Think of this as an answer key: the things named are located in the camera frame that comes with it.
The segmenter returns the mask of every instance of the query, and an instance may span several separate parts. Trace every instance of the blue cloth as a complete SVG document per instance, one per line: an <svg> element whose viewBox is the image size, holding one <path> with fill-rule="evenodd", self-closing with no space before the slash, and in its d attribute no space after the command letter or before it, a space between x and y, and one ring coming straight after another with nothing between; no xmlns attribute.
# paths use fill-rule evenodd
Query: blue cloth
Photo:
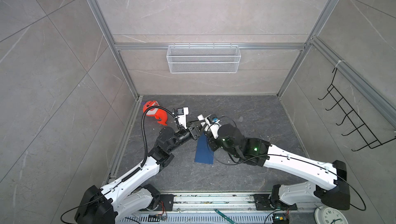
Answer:
<svg viewBox="0 0 396 224"><path fill-rule="evenodd" d="M207 145L206 135L201 135L197 141L195 162L213 165L213 151Z"/></svg>

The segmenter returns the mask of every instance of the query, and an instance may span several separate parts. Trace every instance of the green ruler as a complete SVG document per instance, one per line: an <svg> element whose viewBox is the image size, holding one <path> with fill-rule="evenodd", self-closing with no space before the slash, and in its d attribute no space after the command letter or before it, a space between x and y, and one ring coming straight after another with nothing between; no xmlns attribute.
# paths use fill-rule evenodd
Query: green ruler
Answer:
<svg viewBox="0 0 396 224"><path fill-rule="evenodd" d="M223 214L222 212L218 211L217 209L215 209L215 212L219 215L221 215L221 217L223 217L224 219L226 219L228 222L230 222L231 224L235 224L235 222L233 222L230 218L228 218L225 214Z"/></svg>

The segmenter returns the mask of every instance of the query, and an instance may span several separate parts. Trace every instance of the wire basket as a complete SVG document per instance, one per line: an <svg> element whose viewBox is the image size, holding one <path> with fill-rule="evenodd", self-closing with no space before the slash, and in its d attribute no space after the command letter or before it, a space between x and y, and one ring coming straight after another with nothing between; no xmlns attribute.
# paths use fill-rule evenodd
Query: wire basket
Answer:
<svg viewBox="0 0 396 224"><path fill-rule="evenodd" d="M166 58L171 73L236 73L241 53L237 45L174 45Z"/></svg>

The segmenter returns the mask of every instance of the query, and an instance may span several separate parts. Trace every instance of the black wire rack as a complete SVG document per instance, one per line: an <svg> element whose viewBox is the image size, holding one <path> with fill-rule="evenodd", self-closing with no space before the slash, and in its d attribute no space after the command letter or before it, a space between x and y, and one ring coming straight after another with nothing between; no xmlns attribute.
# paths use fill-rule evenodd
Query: black wire rack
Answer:
<svg viewBox="0 0 396 224"><path fill-rule="evenodd" d="M352 108L352 106L349 104L349 102L344 98L344 96L343 96L343 95L338 91L338 89L333 85L334 78L335 78L335 74L337 73L337 68L334 68L332 73L334 73L334 75L333 75L333 79L331 80L330 86L327 88L327 94L326 94L323 98L318 98L318 99L319 99L319 100L323 100L325 97L327 97L327 95L330 95L330 96L334 99L335 105L334 105L333 107L331 107L330 109L325 109L325 110L326 110L326 111L329 111L329 110L332 110L335 106L339 106L339 107L341 108L341 110L344 112L345 116L344 116L343 121L342 121L340 124L336 123L338 126L342 125L342 124L344 123L344 121L345 121L346 118L348 118L349 121L352 123L352 125L353 125L353 127L354 127L354 130L352 130L351 132L349 132L349 133L347 133L347 134L341 134L342 136L348 136L348 135L350 135L351 133L357 131L357 132L359 133L359 135L363 138L363 140L364 140L364 142L366 143L366 145L363 146L363 147L361 147L361 148L359 148L359 149L356 149L356 150L351 149L351 150L354 151L354 152L356 152L356 151L359 151L360 149L363 149L363 148L365 148L365 147L370 147L371 149L373 149L373 148L382 146L382 145L384 145L384 144L386 144L386 143L388 143L388 142L391 142L391 141L393 141L393 140L396 140L396 136L395 136L395 138L393 138L393 139L390 139L390 140L388 140L388 141L386 141L386 142L381 142L381 141L374 135L374 133L373 133L373 132L371 131L371 129L367 126L367 124L363 121L363 119L359 116L359 114L355 111L355 109ZM339 94L339 96L341 96L341 98L340 98L339 100L337 100L337 99L334 97L334 95L331 93L331 91L336 91L336 92ZM347 111L340 105L341 100L344 100L344 101L347 103L347 105L351 108L351 111L348 111L348 112L347 112ZM357 125L352 121L352 119L351 119L351 117L350 117L351 114L356 114L356 116L359 118L359 120L360 120L363 124L357 126ZM359 128L363 128L363 127L366 127L366 128L369 130L369 132L373 135L374 141L368 142L368 141L364 138L363 134L359 131Z"/></svg>

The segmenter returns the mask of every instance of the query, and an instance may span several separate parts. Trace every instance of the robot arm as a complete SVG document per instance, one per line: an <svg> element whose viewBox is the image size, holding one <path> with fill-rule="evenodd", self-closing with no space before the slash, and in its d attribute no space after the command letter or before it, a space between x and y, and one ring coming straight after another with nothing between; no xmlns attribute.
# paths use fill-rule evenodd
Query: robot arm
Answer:
<svg viewBox="0 0 396 224"><path fill-rule="evenodd" d="M190 139L197 140L204 131L208 137L208 146L213 151L222 148L230 155L240 158L240 162L279 169L308 180L292 186L275 185L268 199L273 207L283 209L294 203L322 202L336 209L349 209L349 186L339 179L347 178L343 162L314 161L287 152L267 141L244 137L236 127L230 124L220 125L219 118L215 115L206 118L200 115L198 119L202 122L198 128L186 123L188 109L174 112L183 127L177 132L171 127L162 128L142 167L143 161L100 189L90 187L74 218L78 224L113 224L137 210L155 209L159 202L159 192L151 185L139 186L171 162L174 149Z"/></svg>

